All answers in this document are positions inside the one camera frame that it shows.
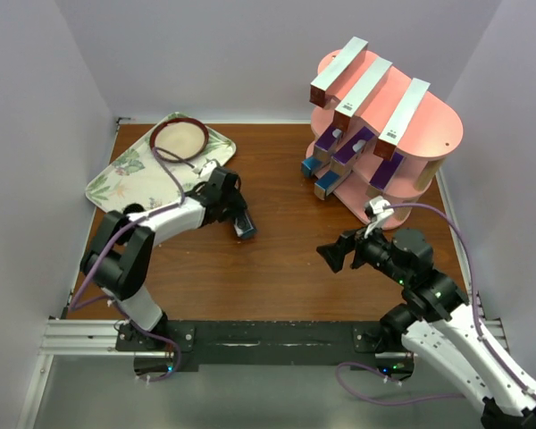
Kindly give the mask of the dark red toothpaste box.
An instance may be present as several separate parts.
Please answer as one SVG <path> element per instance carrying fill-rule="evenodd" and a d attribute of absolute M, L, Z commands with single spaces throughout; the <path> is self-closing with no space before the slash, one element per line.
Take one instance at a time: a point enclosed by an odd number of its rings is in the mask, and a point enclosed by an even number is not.
<path fill-rule="evenodd" d="M 385 161 L 390 161 L 398 143 L 403 138 L 416 110 L 428 92 L 430 83 L 412 78 L 406 92 L 399 100 L 387 124 L 377 138 L 373 153 Z"/>

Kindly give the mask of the purple toothpaste box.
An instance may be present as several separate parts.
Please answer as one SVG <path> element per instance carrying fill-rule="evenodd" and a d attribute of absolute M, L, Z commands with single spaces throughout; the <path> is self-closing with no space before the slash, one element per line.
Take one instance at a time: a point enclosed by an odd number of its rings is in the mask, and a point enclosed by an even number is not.
<path fill-rule="evenodd" d="M 366 127 L 356 132 L 331 157 L 330 170 L 338 175 L 350 172 L 365 145 L 374 138 L 374 132 Z"/>

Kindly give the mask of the silver R&O box diagonal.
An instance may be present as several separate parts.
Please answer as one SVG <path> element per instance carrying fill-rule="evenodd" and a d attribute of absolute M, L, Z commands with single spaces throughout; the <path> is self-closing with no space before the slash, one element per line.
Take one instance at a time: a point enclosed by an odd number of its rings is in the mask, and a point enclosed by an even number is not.
<path fill-rule="evenodd" d="M 310 178 L 316 175 L 328 163 L 328 161 L 321 161 L 315 156 L 309 156 L 302 161 L 300 171 L 306 178 Z"/>

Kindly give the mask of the plain silver toothpaste box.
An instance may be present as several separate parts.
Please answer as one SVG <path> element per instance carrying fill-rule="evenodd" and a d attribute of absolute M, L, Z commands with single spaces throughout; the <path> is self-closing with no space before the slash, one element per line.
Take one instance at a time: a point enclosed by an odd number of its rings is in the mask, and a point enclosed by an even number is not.
<path fill-rule="evenodd" d="M 335 108 L 331 123 L 334 128 L 341 131 L 349 129 L 350 123 L 360 116 L 381 90 L 391 66 L 392 62 L 381 57 L 372 62 Z"/>

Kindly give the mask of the silver r&o box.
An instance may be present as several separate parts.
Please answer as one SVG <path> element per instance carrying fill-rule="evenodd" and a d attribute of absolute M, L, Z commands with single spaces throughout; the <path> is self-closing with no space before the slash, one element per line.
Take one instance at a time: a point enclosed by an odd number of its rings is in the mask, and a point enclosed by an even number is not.
<path fill-rule="evenodd" d="M 314 143 L 313 156 L 321 162 L 327 162 L 335 153 L 336 146 L 343 136 L 341 129 L 330 125 Z"/>
<path fill-rule="evenodd" d="M 248 240 L 255 236 L 257 229 L 247 210 L 236 215 L 233 220 L 233 227 L 237 236 L 242 240 Z"/>
<path fill-rule="evenodd" d="M 314 194 L 320 199 L 325 200 L 343 181 L 348 174 L 337 174 L 328 170 L 314 184 Z"/>
<path fill-rule="evenodd" d="M 366 193 L 369 198 L 379 196 L 388 187 L 389 182 L 404 159 L 401 154 L 395 153 L 390 160 L 383 160 L 381 162 L 369 182 Z"/>

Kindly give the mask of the silver R&O box top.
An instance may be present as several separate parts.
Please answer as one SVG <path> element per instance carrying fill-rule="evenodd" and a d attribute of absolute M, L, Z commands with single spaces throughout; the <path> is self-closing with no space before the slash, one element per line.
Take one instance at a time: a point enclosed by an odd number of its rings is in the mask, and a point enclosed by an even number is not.
<path fill-rule="evenodd" d="M 314 194 L 320 199 L 325 200 L 343 181 L 348 174 L 337 174 L 328 170 L 314 184 Z"/>

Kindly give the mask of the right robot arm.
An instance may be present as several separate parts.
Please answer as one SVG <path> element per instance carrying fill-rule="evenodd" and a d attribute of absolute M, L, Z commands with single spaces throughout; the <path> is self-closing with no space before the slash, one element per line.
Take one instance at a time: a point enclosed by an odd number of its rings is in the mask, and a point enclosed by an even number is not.
<path fill-rule="evenodd" d="M 480 322 L 466 294 L 435 268 L 433 249 L 415 229 L 343 232 L 317 247 L 337 273 L 348 253 L 351 268 L 369 265 L 402 286 L 403 303 L 381 320 L 380 339 L 403 348 L 443 375 L 480 413 L 485 428 L 536 428 L 536 380 Z"/>

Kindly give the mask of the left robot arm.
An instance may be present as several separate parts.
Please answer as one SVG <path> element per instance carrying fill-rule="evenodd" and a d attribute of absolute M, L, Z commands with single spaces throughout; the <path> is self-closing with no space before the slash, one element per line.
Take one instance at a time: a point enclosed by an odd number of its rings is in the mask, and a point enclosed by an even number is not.
<path fill-rule="evenodd" d="M 77 297 L 93 282 L 137 329 L 135 338 L 147 350 L 158 350 L 172 339 L 168 317 L 145 285 L 154 247 L 210 223 L 229 222 L 246 240 L 255 226 L 240 192 L 239 175 L 215 166 L 180 199 L 156 209 L 105 214 L 80 262 L 85 275 Z"/>

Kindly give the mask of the silver R&O box front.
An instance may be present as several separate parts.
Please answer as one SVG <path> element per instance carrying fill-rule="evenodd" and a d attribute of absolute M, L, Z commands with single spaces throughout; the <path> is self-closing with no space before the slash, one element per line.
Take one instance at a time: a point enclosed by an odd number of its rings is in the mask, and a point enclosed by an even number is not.
<path fill-rule="evenodd" d="M 343 136 L 341 129 L 330 125 L 314 143 L 313 156 L 321 162 L 327 162 L 335 153 L 336 146 Z"/>

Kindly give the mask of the red 3D toothpaste box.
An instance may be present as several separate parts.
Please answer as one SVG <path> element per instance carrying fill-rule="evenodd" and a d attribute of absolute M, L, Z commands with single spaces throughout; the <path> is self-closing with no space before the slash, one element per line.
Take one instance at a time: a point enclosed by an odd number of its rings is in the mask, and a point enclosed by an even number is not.
<path fill-rule="evenodd" d="M 319 71 L 310 83 L 309 101 L 319 107 L 325 107 L 330 97 L 337 91 L 349 73 L 353 72 L 363 62 L 369 42 L 352 37 L 336 53 L 331 62 Z"/>

